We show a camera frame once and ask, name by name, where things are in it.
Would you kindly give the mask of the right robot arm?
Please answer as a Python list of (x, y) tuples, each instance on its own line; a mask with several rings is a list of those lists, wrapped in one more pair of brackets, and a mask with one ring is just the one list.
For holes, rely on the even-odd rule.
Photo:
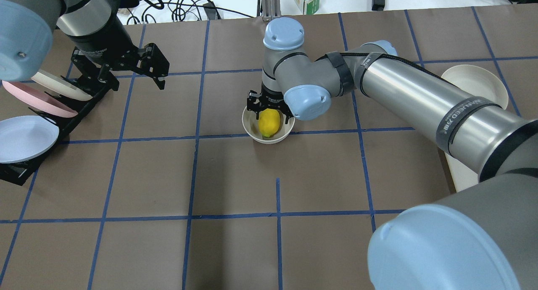
[(477, 173), (478, 183), (413, 206), (373, 233), (369, 279), (377, 290), (536, 290), (537, 121), (473, 96), (411, 61), (388, 41), (311, 61), (297, 20), (271, 20), (262, 91), (247, 109), (313, 120), (359, 90)]

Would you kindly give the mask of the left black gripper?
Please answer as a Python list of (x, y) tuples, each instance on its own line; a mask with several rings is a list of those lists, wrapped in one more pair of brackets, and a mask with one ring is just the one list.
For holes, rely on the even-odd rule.
[(155, 43), (136, 47), (119, 18), (110, 17), (95, 33), (72, 36), (71, 40), (77, 46), (71, 62), (81, 72), (74, 85), (84, 92), (97, 92), (102, 88), (118, 91), (119, 81), (111, 70), (126, 66), (135, 74), (152, 79), (158, 89), (165, 89), (169, 61)]

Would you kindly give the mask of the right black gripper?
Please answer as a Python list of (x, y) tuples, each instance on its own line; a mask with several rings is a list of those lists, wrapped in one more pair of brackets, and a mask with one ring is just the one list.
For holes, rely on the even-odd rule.
[(293, 118), (293, 114), (288, 104), (284, 101), (284, 95), (281, 92), (273, 91), (266, 86), (262, 86), (260, 93), (257, 93), (254, 90), (248, 92), (246, 108), (248, 111), (255, 113), (256, 120), (259, 120), (261, 112), (268, 108), (280, 110), (285, 116), (285, 124), (288, 124), (290, 118)]

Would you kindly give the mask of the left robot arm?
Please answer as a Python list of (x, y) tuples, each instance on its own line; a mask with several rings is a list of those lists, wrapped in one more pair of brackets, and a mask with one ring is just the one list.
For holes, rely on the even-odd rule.
[(42, 66), (61, 30), (75, 44), (73, 64), (90, 82), (132, 71), (165, 87), (169, 61), (158, 46), (137, 47), (117, 16), (122, 0), (0, 0), (0, 77), (25, 81)]

